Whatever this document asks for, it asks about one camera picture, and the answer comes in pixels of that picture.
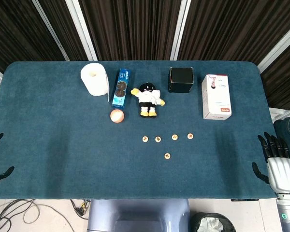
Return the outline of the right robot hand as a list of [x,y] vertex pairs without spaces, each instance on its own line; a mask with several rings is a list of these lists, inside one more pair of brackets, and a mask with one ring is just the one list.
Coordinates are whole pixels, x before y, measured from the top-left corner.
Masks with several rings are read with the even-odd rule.
[[255,176],[266,184],[276,194],[290,194],[290,150],[282,138],[276,138],[267,132],[258,135],[267,167],[268,175],[260,172],[257,164],[252,163]]

